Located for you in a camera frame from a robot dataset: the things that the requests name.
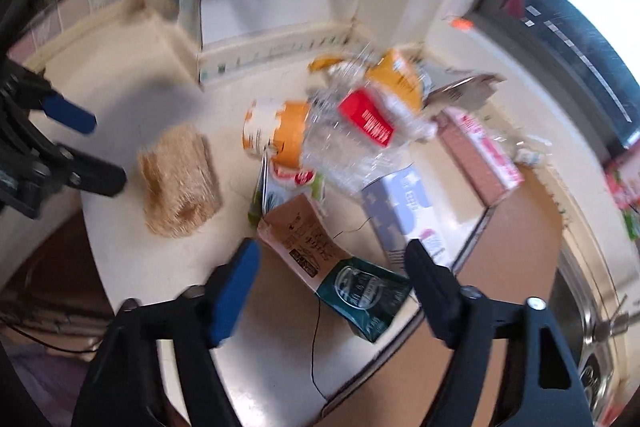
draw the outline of pink package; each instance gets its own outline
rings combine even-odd
[[[482,124],[457,107],[436,117],[438,135],[486,206],[502,201],[524,179]]]

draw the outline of orange and white cup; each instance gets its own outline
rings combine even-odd
[[[306,102],[254,100],[244,117],[242,147],[260,157],[267,150],[274,163],[299,169],[308,114]]]

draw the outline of green and brown package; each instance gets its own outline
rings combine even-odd
[[[389,327],[411,291],[407,278],[336,245],[304,194],[267,213],[258,237],[369,342]]]

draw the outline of tiled wall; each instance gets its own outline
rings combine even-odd
[[[9,50],[11,60],[23,63],[37,49],[67,31],[79,20],[121,0],[62,0],[47,17]]]

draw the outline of window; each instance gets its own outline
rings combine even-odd
[[[478,0],[470,17],[523,63],[602,161],[640,138],[640,0]]]

